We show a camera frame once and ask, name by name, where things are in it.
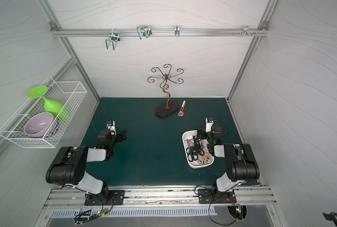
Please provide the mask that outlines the large black scissors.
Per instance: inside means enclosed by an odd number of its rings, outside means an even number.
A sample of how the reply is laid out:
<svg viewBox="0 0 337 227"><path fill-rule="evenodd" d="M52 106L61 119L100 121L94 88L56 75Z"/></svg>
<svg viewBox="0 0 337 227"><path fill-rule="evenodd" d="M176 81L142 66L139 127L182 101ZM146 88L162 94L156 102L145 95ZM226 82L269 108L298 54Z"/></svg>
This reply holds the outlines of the large black scissors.
<svg viewBox="0 0 337 227"><path fill-rule="evenodd" d="M200 142L201 140L197 136L193 136L193 143L194 143L193 152L194 152L194 155L204 156L204 149L202 148Z"/></svg>

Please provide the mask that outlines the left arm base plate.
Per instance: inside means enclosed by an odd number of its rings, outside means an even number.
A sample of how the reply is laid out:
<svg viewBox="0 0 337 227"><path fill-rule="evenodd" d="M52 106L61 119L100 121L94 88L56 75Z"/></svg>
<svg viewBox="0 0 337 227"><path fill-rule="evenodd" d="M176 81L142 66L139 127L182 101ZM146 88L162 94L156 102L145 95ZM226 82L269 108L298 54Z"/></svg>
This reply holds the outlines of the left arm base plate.
<svg viewBox="0 0 337 227"><path fill-rule="evenodd" d="M108 197L105 198L102 195L86 194L85 195L85 206L106 206L111 205L113 202L114 206L120 206L124 203L125 190L111 190L109 191Z"/></svg>

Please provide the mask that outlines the white storage box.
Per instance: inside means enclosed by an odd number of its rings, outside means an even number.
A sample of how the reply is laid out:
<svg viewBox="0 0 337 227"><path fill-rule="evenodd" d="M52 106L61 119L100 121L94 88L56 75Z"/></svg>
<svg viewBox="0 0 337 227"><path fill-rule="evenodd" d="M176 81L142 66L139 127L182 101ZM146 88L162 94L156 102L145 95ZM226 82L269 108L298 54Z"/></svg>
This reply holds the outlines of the white storage box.
<svg viewBox="0 0 337 227"><path fill-rule="evenodd" d="M197 130L187 131L182 135L186 160L193 169L208 167L213 164L215 158L209 152L209 142L197 134Z"/></svg>

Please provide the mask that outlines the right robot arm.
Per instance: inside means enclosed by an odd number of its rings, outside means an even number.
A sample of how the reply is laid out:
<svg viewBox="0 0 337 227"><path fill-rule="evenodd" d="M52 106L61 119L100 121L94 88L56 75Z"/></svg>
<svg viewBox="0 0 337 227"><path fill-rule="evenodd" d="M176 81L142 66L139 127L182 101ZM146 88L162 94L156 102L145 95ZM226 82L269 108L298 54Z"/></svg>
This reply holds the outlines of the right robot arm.
<svg viewBox="0 0 337 227"><path fill-rule="evenodd" d="M212 125L210 130L198 128L194 137L195 140L207 141L206 150L210 158L225 159L225 172L212 185L212 195L232 193L235 187L260 177L251 146L247 143L224 143L221 135L221 127Z"/></svg>

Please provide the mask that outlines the blue handled scissors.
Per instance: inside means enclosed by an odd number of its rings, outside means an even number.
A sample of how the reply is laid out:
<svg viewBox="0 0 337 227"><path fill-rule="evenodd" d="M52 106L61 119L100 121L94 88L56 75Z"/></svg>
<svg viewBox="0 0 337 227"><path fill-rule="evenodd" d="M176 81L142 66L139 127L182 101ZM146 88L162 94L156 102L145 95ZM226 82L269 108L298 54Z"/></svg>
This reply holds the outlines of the blue handled scissors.
<svg viewBox="0 0 337 227"><path fill-rule="evenodd" d="M198 151L195 146L190 146L186 149L187 160L189 162L198 160Z"/></svg>

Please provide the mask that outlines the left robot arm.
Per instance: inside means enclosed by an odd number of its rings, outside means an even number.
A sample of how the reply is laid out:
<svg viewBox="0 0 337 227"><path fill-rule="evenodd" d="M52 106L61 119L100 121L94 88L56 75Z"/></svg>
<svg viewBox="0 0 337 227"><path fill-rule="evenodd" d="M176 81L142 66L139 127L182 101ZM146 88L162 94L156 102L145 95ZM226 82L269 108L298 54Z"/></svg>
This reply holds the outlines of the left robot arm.
<svg viewBox="0 0 337 227"><path fill-rule="evenodd" d="M122 205L125 191L110 191L105 181L87 173L86 164L110 160L114 156L115 144L126 139L125 130L117 133L115 130L105 129L98 135L98 145L95 148L61 147L47 170L46 182L84 192L85 206Z"/></svg>

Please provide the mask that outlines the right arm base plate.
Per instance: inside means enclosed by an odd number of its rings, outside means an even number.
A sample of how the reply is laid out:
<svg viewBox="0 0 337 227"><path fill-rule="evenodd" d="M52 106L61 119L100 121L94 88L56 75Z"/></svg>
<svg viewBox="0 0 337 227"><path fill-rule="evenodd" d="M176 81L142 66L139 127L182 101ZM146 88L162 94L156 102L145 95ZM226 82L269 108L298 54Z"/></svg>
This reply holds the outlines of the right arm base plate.
<svg viewBox="0 0 337 227"><path fill-rule="evenodd" d="M236 195L234 192L216 192L213 193L211 189L198 189L196 194L199 198L200 204L231 204L237 203Z"/></svg>

